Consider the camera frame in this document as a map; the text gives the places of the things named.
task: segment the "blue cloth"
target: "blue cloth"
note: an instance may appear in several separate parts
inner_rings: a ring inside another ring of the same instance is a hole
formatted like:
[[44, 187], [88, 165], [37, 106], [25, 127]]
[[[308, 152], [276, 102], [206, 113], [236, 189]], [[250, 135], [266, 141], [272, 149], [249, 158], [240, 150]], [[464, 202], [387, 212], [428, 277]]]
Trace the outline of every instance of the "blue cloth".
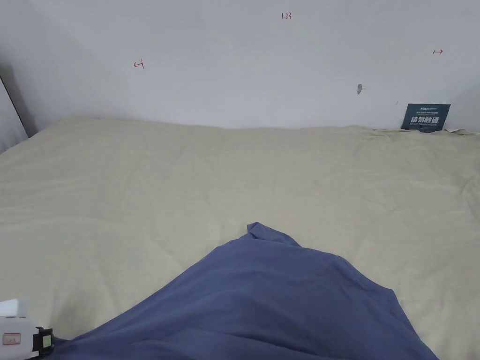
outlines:
[[259, 223], [51, 358], [437, 359], [392, 290]]

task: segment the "bed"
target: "bed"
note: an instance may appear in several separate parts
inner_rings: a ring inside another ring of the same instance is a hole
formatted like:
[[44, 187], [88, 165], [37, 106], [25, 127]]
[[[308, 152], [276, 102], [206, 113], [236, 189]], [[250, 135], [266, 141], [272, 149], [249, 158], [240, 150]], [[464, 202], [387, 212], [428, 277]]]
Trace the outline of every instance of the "bed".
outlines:
[[480, 357], [473, 134], [59, 122], [0, 156], [1, 298], [72, 338], [256, 221], [393, 289], [439, 358]]

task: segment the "red marking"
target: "red marking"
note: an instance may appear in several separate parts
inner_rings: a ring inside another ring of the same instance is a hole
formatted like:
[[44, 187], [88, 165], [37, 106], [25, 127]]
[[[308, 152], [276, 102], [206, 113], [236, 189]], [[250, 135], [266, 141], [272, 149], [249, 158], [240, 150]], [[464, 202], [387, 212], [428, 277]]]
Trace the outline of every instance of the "red marking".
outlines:
[[143, 62], [142, 59], [140, 59], [140, 62], [139, 62], [138, 64], [137, 64], [136, 62], [133, 63], [133, 66], [136, 67], [136, 68], [138, 68], [138, 65], [142, 65], [142, 68], [145, 69], [145, 67], [144, 67], [144, 62]]

